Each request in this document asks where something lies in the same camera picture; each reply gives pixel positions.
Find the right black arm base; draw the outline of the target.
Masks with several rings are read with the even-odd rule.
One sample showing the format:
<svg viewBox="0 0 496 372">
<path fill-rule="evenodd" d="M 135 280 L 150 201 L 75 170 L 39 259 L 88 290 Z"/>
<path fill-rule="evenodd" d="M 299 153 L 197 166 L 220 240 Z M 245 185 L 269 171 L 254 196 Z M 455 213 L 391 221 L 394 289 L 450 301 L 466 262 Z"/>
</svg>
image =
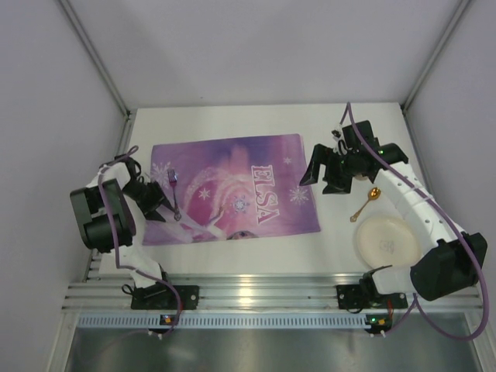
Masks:
<svg viewBox="0 0 496 372">
<path fill-rule="evenodd" d="M 336 286 L 339 309 L 353 314 L 364 309 L 406 309 L 408 302 L 404 293 L 380 294 L 373 282 L 376 270 L 365 273 L 357 284 Z"/>
</svg>

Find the purple Elsa placemat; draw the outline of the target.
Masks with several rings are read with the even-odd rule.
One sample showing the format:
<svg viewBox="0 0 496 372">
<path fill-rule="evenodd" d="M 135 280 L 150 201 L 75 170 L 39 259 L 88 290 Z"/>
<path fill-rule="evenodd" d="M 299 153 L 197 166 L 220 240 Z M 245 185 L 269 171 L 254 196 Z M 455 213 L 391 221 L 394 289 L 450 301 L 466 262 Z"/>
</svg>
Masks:
<svg viewBox="0 0 496 372">
<path fill-rule="evenodd" d="M 174 202 L 167 170 L 177 174 L 181 220 L 147 222 L 143 244 L 164 246 L 320 231 L 301 135 L 251 136 L 153 147 L 150 176 Z"/>
</svg>

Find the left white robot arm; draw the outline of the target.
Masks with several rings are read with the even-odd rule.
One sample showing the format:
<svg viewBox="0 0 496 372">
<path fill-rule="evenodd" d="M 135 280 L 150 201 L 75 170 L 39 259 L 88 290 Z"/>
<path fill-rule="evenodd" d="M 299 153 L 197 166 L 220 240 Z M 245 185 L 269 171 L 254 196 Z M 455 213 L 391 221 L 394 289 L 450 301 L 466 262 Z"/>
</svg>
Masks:
<svg viewBox="0 0 496 372">
<path fill-rule="evenodd" d="M 123 154 L 101 165 L 89 184 L 70 193 L 82 241 L 88 249 L 113 257 L 115 268 L 128 272 L 136 289 L 169 288 L 161 265 L 135 241 L 128 199 L 147 221 L 166 222 L 162 207 L 175 211 L 158 182 L 146 181 L 140 164 Z"/>
</svg>

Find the iridescent purple fork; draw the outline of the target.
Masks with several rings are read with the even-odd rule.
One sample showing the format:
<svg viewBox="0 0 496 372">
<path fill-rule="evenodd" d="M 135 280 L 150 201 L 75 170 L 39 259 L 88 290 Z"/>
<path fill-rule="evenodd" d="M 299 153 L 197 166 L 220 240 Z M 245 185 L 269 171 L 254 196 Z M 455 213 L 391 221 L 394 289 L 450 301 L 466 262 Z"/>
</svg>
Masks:
<svg viewBox="0 0 496 372">
<path fill-rule="evenodd" d="M 181 212 L 179 209 L 179 205 L 177 202 L 177 195 L 176 195 L 177 174 L 174 169 L 170 168 L 167 170 L 167 176 L 174 198 L 174 219 L 176 222 L 179 222 L 181 220 Z"/>
</svg>

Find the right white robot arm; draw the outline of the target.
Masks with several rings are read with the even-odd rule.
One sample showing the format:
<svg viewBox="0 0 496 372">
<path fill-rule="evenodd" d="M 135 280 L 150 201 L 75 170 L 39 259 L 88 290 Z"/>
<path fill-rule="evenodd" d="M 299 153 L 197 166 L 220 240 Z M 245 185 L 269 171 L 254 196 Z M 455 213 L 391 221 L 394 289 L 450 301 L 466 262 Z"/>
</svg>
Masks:
<svg viewBox="0 0 496 372">
<path fill-rule="evenodd" d="M 353 180 L 365 177 L 381 190 L 407 228 L 401 245 L 412 244 L 414 250 L 411 259 L 384 253 L 362 276 L 364 291 L 372 298 L 411 293 L 435 301 L 476 284 L 484 285 L 486 239 L 478 232 L 466 232 L 440 208 L 400 146 L 380 144 L 368 121 L 352 123 L 334 133 L 335 147 L 314 146 L 300 184 L 324 180 L 324 194 L 348 195 Z"/>
</svg>

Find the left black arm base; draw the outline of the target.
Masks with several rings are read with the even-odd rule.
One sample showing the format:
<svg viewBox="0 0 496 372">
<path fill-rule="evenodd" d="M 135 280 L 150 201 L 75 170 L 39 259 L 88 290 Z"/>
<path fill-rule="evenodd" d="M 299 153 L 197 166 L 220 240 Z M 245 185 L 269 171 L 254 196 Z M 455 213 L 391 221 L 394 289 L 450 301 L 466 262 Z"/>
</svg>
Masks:
<svg viewBox="0 0 496 372">
<path fill-rule="evenodd" d="M 174 289 L 179 294 L 182 310 L 195 310 L 198 307 L 200 298 L 198 285 L 174 285 Z M 131 309 L 133 310 L 175 310 L 177 308 L 177 299 L 173 291 L 160 283 L 148 288 L 136 288 L 124 284 L 121 290 L 131 297 Z"/>
</svg>

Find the gold spoon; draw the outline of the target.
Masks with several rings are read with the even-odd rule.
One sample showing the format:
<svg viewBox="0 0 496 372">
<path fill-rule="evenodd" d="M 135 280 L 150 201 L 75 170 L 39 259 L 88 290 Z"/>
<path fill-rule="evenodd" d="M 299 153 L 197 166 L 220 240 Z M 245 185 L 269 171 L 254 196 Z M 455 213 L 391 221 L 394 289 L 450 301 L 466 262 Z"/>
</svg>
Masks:
<svg viewBox="0 0 496 372">
<path fill-rule="evenodd" d="M 353 215 L 350 216 L 350 222 L 355 223 L 360 217 L 361 212 L 366 208 L 366 206 L 371 202 L 378 200 L 380 196 L 381 196 L 380 188 L 378 187 L 371 188 L 367 193 L 367 200 Z"/>
</svg>

